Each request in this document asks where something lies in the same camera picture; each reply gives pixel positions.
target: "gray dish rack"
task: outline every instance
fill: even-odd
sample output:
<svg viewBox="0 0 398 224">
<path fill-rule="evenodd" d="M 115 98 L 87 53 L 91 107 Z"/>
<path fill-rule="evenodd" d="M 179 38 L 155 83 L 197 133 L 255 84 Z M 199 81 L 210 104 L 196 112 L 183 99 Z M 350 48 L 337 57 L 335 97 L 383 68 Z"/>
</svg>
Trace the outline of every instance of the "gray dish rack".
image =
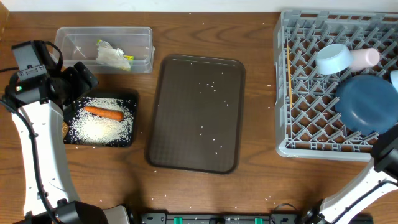
<svg viewBox="0 0 398 224">
<path fill-rule="evenodd" d="M 345 161 L 368 161 L 378 133 L 350 131 L 334 109 L 336 87 L 354 75 L 387 79 L 398 70 L 398 14 L 289 10 L 281 13 L 274 29 L 276 149 L 281 156 Z M 341 43 L 350 50 L 374 47 L 381 61 L 373 68 L 320 75 L 315 57 L 320 49 Z M 292 74 L 289 106 L 287 49 Z"/>
</svg>

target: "carrot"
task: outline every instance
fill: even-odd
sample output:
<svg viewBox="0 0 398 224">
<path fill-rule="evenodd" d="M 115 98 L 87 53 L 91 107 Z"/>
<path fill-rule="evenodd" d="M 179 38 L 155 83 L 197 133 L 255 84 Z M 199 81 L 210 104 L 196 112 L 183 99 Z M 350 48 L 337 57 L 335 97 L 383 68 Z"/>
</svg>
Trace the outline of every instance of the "carrot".
<svg viewBox="0 0 398 224">
<path fill-rule="evenodd" d="M 116 121 L 121 121 L 124 118 L 123 113 L 120 111 L 108 110 L 108 109 L 98 108 L 95 106 L 85 106 L 84 109 L 90 113 L 95 114 L 95 115 L 98 115 L 98 116 L 101 116 L 104 118 L 113 119 Z"/>
</svg>

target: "cable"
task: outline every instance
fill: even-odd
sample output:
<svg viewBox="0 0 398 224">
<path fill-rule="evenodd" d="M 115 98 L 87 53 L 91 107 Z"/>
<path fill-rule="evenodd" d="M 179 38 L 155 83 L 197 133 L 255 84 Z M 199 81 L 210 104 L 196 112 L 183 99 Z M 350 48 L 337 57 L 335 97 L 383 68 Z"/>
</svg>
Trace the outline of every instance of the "cable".
<svg viewBox="0 0 398 224">
<path fill-rule="evenodd" d="M 384 184 L 392 184 L 395 186 L 398 186 L 396 183 L 394 183 L 393 181 L 390 180 L 386 180 L 383 182 L 378 183 L 376 186 L 374 186 L 370 191 L 366 192 L 366 194 L 362 195 L 360 198 L 358 198 L 354 203 L 352 203 L 349 207 L 346 207 L 346 209 L 343 211 L 342 214 L 340 214 L 338 216 L 338 218 L 332 223 L 332 224 L 336 224 L 341 218 L 343 218 L 343 216 L 345 216 L 351 209 L 353 209 L 353 207 L 355 207 L 359 202 L 361 202 L 362 200 L 364 200 L 367 196 L 371 195 L 373 192 L 375 192 L 377 189 L 381 188 L 382 186 L 384 186 Z"/>
<path fill-rule="evenodd" d="M 11 68 L 0 69 L 0 73 L 12 71 L 12 70 L 19 70 L 19 68 L 18 67 L 11 67 Z"/>
<path fill-rule="evenodd" d="M 297 208 L 295 208 L 292 204 L 289 204 L 289 203 L 282 203 L 282 204 L 276 206 L 276 208 L 273 209 L 273 211 L 271 212 L 271 214 L 269 214 L 269 224 L 276 224 L 276 223 L 275 223 L 275 218 L 273 218 L 272 215 L 274 214 L 274 212 L 275 212 L 276 210 L 280 209 L 280 208 L 283 207 L 283 206 L 290 206 L 290 207 L 294 208 L 294 210 L 295 210 L 296 212 L 298 212 Z"/>
<path fill-rule="evenodd" d="M 60 54 L 60 56 L 58 58 L 57 66 L 55 67 L 55 71 L 56 72 L 61 72 L 62 65 L 63 65 L 63 56 L 62 56 L 61 50 L 55 44 L 51 43 L 50 41 L 46 41 L 44 43 L 49 45 L 49 46 L 51 46 L 51 47 L 53 47 Z"/>
<path fill-rule="evenodd" d="M 43 188 L 42 188 L 42 181 L 40 178 L 40 171 L 39 171 L 39 161 L 37 159 L 37 146 L 36 146 L 36 141 L 35 141 L 36 136 L 35 136 L 35 133 L 33 132 L 32 127 L 29 125 L 29 123 L 27 122 L 25 117 L 23 117 L 23 115 L 20 114 L 20 112 L 18 112 L 16 109 L 14 109 L 10 105 L 8 105 L 4 100 L 0 100 L 0 104 L 4 105 L 7 108 L 7 110 L 11 111 L 11 113 L 16 114 L 18 116 L 18 118 L 21 119 L 21 121 L 26 126 L 26 128 L 29 132 L 30 142 L 32 143 L 33 166 L 34 166 L 37 189 L 39 190 L 38 195 L 42 199 L 43 206 L 44 206 L 45 210 L 47 211 L 51 220 L 55 224 L 62 224 L 62 222 L 58 221 L 57 218 L 55 217 L 55 215 L 52 213 L 50 205 L 49 205 L 48 201 L 46 200 L 45 192 L 43 191 Z"/>
</svg>

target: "plastic container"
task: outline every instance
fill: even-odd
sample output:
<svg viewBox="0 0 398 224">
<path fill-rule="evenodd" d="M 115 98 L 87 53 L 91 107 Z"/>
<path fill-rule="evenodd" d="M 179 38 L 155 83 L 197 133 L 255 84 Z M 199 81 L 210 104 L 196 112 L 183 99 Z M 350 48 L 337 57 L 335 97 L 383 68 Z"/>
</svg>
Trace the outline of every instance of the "plastic container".
<svg viewBox="0 0 398 224">
<path fill-rule="evenodd" d="M 113 48 L 123 50 L 124 55 L 134 56 L 131 70 L 99 64 L 95 60 L 98 56 L 97 40 L 107 41 Z M 65 67 L 81 61 L 94 74 L 150 73 L 153 69 L 155 48 L 149 27 L 62 27 L 57 31 L 55 45 L 62 52 Z M 59 58 L 56 50 L 53 50 L 53 55 Z"/>
<path fill-rule="evenodd" d="M 331 44 L 322 48 L 315 59 L 319 74 L 341 72 L 353 63 L 354 57 L 344 44 Z"/>
<path fill-rule="evenodd" d="M 351 54 L 354 62 L 349 67 L 353 72 L 373 67 L 380 61 L 380 53 L 374 48 L 352 50 Z"/>
<path fill-rule="evenodd" d="M 387 79 L 398 70 L 398 14 L 289 10 L 280 15 L 274 29 L 276 70 L 275 141 L 281 156 L 346 161 L 369 161 L 378 133 L 362 135 L 352 131 L 335 111 L 339 101 L 336 87 L 346 78 L 370 74 Z M 293 108 L 290 109 L 287 82 L 286 40 L 292 74 Z M 350 50 L 375 48 L 380 62 L 360 72 L 349 68 L 332 75 L 320 75 L 315 58 L 330 44 L 344 44 Z"/>
</svg>

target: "blue bowl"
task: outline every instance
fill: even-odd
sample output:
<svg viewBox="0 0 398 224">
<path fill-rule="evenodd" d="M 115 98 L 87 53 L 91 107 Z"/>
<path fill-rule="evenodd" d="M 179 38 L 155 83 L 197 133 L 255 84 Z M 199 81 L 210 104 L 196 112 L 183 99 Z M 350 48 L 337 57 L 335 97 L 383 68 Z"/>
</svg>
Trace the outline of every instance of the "blue bowl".
<svg viewBox="0 0 398 224">
<path fill-rule="evenodd" d="M 357 75 L 336 90 L 341 121 L 352 131 L 385 133 L 398 121 L 398 91 L 374 75 Z"/>
</svg>

